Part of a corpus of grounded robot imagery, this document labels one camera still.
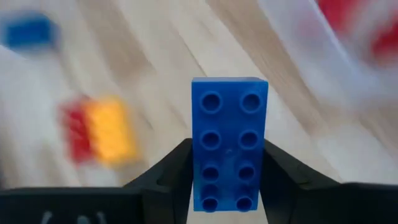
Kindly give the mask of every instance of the blurred red toy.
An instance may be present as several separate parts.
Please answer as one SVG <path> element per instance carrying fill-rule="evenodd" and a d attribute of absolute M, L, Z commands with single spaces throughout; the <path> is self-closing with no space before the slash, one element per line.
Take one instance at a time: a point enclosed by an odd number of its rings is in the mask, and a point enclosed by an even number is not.
<path fill-rule="evenodd" d="M 67 103 L 62 107 L 62 124 L 72 160 L 83 162 L 93 157 L 83 103 L 86 99 Z"/>
<path fill-rule="evenodd" d="M 378 59 L 398 54 L 398 16 L 393 25 L 373 42 L 372 53 Z"/>
<path fill-rule="evenodd" d="M 363 0 L 319 0 L 318 5 L 331 28 L 340 34 L 349 29 L 350 16 L 358 3 Z"/>

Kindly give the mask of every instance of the toy block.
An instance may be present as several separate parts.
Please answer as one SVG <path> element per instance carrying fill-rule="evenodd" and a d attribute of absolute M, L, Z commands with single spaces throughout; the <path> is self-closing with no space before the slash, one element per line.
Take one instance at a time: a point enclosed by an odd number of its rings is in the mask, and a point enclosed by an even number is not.
<path fill-rule="evenodd" d="M 53 46 L 57 41 L 57 28 L 47 16 L 39 12 L 17 12 L 16 15 L 3 19 L 2 35 L 3 44 L 10 49 Z"/>
<path fill-rule="evenodd" d="M 193 79 L 194 211 L 257 209 L 267 94 L 258 78 Z"/>
<path fill-rule="evenodd" d="M 85 114 L 91 144 L 102 163 L 116 165 L 139 158 L 126 110 L 119 99 L 109 97 L 88 102 Z"/>
<path fill-rule="evenodd" d="M 67 139 L 70 156 L 75 162 L 83 162 L 93 157 L 86 119 L 83 111 L 84 100 L 62 106 L 62 124 Z"/>

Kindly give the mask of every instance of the yellow lego brick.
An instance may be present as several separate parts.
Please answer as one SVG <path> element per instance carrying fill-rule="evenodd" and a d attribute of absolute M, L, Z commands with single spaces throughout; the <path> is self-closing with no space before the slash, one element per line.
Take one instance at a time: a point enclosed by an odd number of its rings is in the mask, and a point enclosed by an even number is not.
<path fill-rule="evenodd" d="M 135 135 L 119 99 L 110 97 L 87 102 L 85 116 L 90 141 L 102 163 L 116 165 L 140 158 Z"/>

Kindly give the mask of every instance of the blue toy block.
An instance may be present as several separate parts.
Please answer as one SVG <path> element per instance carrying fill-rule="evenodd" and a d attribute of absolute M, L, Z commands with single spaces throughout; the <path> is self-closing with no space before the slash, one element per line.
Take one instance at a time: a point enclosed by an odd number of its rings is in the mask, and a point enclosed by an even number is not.
<path fill-rule="evenodd" d="M 26 49 L 56 42 L 56 26 L 39 12 L 28 12 L 2 20 L 2 43 L 10 49 Z"/>
<path fill-rule="evenodd" d="M 259 78 L 193 79 L 194 211 L 257 209 L 267 95 Z"/>

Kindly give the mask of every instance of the red lego brick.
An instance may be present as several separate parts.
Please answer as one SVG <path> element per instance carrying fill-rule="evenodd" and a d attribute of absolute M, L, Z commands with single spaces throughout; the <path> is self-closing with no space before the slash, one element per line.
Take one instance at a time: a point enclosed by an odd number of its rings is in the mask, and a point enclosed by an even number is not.
<path fill-rule="evenodd" d="M 398 55 L 398 16 L 372 43 L 372 53 L 377 59 Z"/>
<path fill-rule="evenodd" d="M 349 16 L 363 0 L 319 0 L 318 5 L 331 28 L 340 34 L 348 31 Z"/>
<path fill-rule="evenodd" d="M 62 125 L 70 156 L 77 163 L 90 160 L 94 156 L 83 111 L 84 101 L 79 100 L 69 103 L 61 109 Z"/>

